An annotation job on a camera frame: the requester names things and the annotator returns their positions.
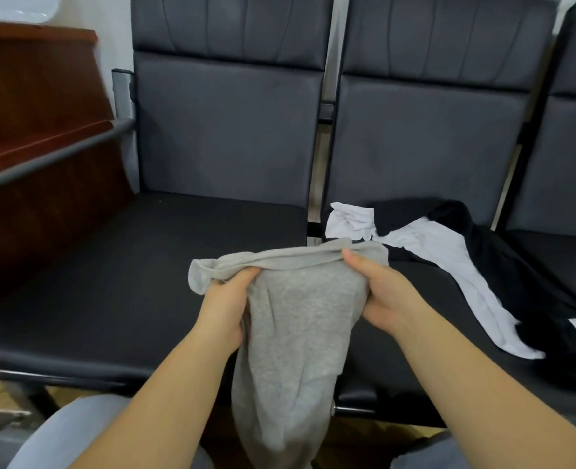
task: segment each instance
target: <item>black chair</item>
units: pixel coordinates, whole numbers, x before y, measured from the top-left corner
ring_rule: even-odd
[[[576,4],[533,126],[501,223],[512,246],[576,295]]]
[[[306,244],[332,1],[132,0],[141,193],[0,302],[0,379],[133,392],[195,323],[192,259]]]
[[[334,201],[442,197],[463,201],[489,226],[555,13],[555,0],[351,0],[323,218]],[[449,274],[394,266],[499,366],[576,419],[576,394],[497,348]],[[364,320],[353,330],[336,411],[444,424],[396,342]]]

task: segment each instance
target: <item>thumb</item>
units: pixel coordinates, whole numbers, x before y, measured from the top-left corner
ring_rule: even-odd
[[[234,283],[238,288],[246,288],[260,272],[260,268],[254,266],[243,268],[229,282]]]
[[[373,260],[358,255],[348,248],[342,250],[342,257],[347,265],[368,278],[375,278],[385,270],[385,267]]]

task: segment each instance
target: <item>black and white garment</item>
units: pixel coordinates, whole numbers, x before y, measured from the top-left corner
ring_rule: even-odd
[[[544,378],[576,390],[576,298],[533,270],[495,232],[475,225],[463,203],[331,205],[328,239],[377,241],[389,247],[391,266],[420,261],[447,271],[495,345],[535,359]]]

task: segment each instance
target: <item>left hand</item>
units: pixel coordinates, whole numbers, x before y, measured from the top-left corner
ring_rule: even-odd
[[[227,283],[214,280],[206,291],[193,330],[224,348],[228,356],[242,344],[240,321],[247,306],[247,286],[259,273],[256,267],[242,269]]]

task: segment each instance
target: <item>chair backrest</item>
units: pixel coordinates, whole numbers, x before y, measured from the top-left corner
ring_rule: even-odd
[[[555,0],[351,0],[323,204],[458,199],[490,224],[555,13]]]
[[[132,0],[141,187],[307,207],[333,0]]]
[[[576,4],[557,39],[548,82],[507,228],[576,236]]]

